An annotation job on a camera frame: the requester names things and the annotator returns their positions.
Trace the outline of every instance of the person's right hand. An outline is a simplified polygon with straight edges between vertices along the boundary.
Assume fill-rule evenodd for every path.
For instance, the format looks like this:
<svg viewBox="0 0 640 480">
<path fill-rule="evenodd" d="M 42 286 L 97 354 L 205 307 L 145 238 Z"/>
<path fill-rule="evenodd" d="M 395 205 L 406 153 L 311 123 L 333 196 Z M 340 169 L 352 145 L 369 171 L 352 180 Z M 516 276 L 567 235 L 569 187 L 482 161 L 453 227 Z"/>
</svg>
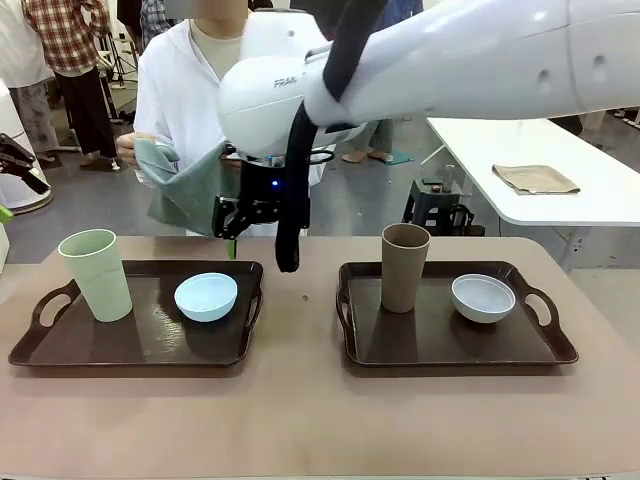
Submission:
<svg viewBox="0 0 640 480">
<path fill-rule="evenodd" d="M 147 138 L 149 140 L 156 140 L 156 137 L 149 135 L 148 133 L 129 133 L 122 135 L 116 140 L 118 146 L 118 156 L 122 158 L 134 170 L 140 170 L 138 161 L 136 160 L 136 151 L 134 148 L 134 142 L 137 138 Z"/>
</svg>

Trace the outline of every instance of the bowl rim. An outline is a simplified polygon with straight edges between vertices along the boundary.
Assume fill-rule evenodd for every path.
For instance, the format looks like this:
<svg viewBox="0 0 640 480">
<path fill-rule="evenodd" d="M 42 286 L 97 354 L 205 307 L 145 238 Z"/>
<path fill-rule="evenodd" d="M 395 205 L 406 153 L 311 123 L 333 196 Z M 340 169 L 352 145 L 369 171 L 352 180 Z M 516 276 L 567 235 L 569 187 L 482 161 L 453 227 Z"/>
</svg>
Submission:
<svg viewBox="0 0 640 480">
<path fill-rule="evenodd" d="M 475 280 L 475 281 L 487 282 L 487 283 L 490 283 L 490 284 L 500 288 L 504 292 L 506 292 L 507 295 L 509 296 L 509 300 L 510 300 L 509 308 L 502 309 L 502 310 L 492 310 L 492 311 L 482 310 L 480 308 L 473 307 L 473 306 L 469 305 L 467 302 L 465 302 L 464 300 L 462 300 L 462 298 L 460 298 L 460 296 L 456 293 L 456 286 L 459 285 L 460 283 L 464 282 L 464 281 L 470 281 L 470 280 L 471 281 Z M 489 275 L 484 275 L 484 274 L 481 274 L 481 273 L 468 273 L 466 275 L 462 275 L 462 276 L 456 278 L 453 281 L 453 283 L 451 284 L 451 292 L 453 293 L 453 296 L 460 303 L 462 303 L 465 307 L 470 308 L 474 312 L 484 313 L 484 314 L 487 314 L 487 315 L 502 315 L 502 314 L 505 314 L 505 313 L 509 313 L 516 306 L 516 301 L 517 301 L 515 292 L 506 283 L 504 283 L 501 280 L 498 280 L 495 277 L 491 277 Z"/>
<path fill-rule="evenodd" d="M 210 279 L 210 278 L 219 278 L 219 279 L 223 279 L 225 281 L 228 281 L 234 287 L 233 295 L 230 296 L 226 301 L 221 302 L 216 307 L 207 308 L 207 309 L 204 309 L 204 310 L 201 310 L 201 309 L 194 310 L 192 308 L 186 308 L 184 305 L 182 305 L 178 301 L 178 295 L 181 292 L 184 292 L 184 290 L 189 287 L 189 284 L 195 283 L 195 282 L 199 282 L 199 281 L 202 281 L 202 280 L 207 280 L 207 279 Z M 178 288 L 176 288 L 175 292 L 173 293 L 173 301 L 175 302 L 175 304 L 178 306 L 178 308 L 180 310 L 186 310 L 188 312 L 196 313 L 196 314 L 197 313 L 215 312 L 216 310 L 219 310 L 221 308 L 224 308 L 224 307 L 228 306 L 230 303 L 234 302 L 237 298 L 238 298 L 238 282 L 236 282 L 229 275 L 225 275 L 224 273 L 216 273 L 216 272 L 200 273 L 198 275 L 194 275 L 193 277 L 187 278 L 184 282 L 182 282 L 180 285 L 178 285 Z"/>
</svg>

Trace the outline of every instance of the green cup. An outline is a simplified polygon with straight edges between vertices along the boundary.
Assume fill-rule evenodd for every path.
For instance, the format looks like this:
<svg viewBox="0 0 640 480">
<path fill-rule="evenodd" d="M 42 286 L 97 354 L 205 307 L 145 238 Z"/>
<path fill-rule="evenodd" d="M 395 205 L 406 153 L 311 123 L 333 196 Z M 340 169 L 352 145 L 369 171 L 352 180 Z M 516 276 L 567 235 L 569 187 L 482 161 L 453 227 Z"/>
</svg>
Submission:
<svg viewBox="0 0 640 480">
<path fill-rule="evenodd" d="M 109 230 L 87 230 L 63 240 L 58 252 L 91 312 L 100 322 L 115 322 L 133 309 L 129 286 L 118 252 L 116 234 Z"/>
</svg>

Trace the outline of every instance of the blue plaid shirt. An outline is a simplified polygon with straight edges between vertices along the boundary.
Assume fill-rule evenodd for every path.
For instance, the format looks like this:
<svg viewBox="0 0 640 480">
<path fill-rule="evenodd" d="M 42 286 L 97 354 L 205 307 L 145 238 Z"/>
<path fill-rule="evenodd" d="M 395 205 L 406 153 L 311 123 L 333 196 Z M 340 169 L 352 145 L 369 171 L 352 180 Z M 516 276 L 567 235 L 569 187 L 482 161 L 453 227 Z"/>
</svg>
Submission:
<svg viewBox="0 0 640 480">
<path fill-rule="evenodd" d="M 168 20 L 165 17 L 164 0 L 143 0 L 140 11 L 142 48 L 147 48 L 152 38 L 166 32 L 178 23 L 180 20 Z"/>
<path fill-rule="evenodd" d="M 392 27 L 424 11 L 422 0 L 389 0 L 382 13 L 378 30 Z"/>
</svg>

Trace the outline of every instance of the white bowl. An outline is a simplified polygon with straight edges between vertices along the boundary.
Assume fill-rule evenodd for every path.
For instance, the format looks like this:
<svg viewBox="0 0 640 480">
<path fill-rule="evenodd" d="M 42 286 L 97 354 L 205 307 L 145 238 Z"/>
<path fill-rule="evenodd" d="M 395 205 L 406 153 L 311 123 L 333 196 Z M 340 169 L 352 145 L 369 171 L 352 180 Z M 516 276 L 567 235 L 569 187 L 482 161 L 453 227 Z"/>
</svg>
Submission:
<svg viewBox="0 0 640 480">
<path fill-rule="evenodd" d="M 496 323 L 516 306 L 513 291 L 486 275 L 463 275 L 451 287 L 456 310 L 472 322 Z"/>
<path fill-rule="evenodd" d="M 214 322 L 231 311 L 238 298 L 236 281 L 221 273 L 196 275 L 176 289 L 174 299 L 182 313 L 196 322 Z"/>
</svg>

